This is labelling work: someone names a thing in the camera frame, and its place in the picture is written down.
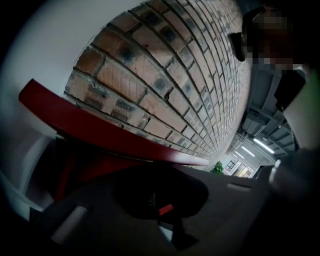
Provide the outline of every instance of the green plant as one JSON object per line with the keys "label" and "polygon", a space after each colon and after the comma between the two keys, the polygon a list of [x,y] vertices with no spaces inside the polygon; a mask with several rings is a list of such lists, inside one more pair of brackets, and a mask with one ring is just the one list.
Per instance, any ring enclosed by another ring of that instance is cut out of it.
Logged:
{"label": "green plant", "polygon": [[215,166],[211,169],[211,173],[214,173],[214,174],[223,174],[223,166],[222,166],[222,163],[219,161],[215,164]]}

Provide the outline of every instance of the red ledge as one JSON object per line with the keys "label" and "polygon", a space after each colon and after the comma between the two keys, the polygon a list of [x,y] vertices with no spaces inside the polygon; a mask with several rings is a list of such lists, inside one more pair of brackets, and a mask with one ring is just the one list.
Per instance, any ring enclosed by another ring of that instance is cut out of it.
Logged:
{"label": "red ledge", "polygon": [[86,112],[31,80],[19,101],[62,135],[109,152],[150,161],[205,166],[209,161],[157,144]]}

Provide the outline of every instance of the window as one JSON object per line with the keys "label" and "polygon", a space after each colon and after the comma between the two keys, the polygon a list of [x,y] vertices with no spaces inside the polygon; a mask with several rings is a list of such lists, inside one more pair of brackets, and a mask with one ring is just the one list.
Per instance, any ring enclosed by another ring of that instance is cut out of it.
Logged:
{"label": "window", "polygon": [[229,172],[234,166],[235,166],[235,164],[236,164],[236,162],[234,162],[234,161],[230,161],[227,165],[226,165],[226,167],[224,168],[224,170],[226,171],[226,172]]}

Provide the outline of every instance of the fluorescent light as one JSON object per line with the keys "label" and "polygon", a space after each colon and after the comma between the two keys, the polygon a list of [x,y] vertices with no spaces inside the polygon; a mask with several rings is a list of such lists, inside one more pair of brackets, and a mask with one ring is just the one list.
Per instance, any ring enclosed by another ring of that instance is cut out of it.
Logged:
{"label": "fluorescent light", "polygon": [[268,146],[266,146],[265,144],[263,144],[260,140],[257,140],[256,138],[253,139],[254,142],[258,143],[261,147],[265,148],[266,150],[268,150],[271,154],[274,154],[275,152],[269,148]]}
{"label": "fluorescent light", "polygon": [[240,155],[237,151],[234,152],[234,153],[238,154],[240,157],[242,157],[243,159],[245,159],[245,158],[244,158],[242,155]]}
{"label": "fluorescent light", "polygon": [[242,146],[241,148],[243,148],[245,151],[247,151],[251,156],[255,157],[254,154],[252,154],[248,149],[246,149],[244,146]]}

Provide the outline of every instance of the grey surface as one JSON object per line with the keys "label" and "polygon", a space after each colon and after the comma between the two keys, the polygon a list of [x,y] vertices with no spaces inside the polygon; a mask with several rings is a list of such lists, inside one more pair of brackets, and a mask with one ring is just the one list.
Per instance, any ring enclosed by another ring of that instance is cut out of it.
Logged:
{"label": "grey surface", "polygon": [[[182,220],[185,232],[199,242],[180,253],[219,255],[230,247],[239,248],[264,201],[268,175],[255,180],[180,165],[174,167],[202,181],[209,189],[209,198],[202,209],[195,216]],[[120,176],[121,172],[117,172],[87,184],[65,200],[51,205],[37,219],[37,224],[50,237],[55,231],[53,227],[59,226],[76,205],[81,205],[88,208],[88,215],[65,242],[67,247],[110,255],[178,253],[159,230],[157,220],[133,218],[115,202],[112,191]],[[252,190],[241,192],[228,188],[229,183],[252,187]]]}

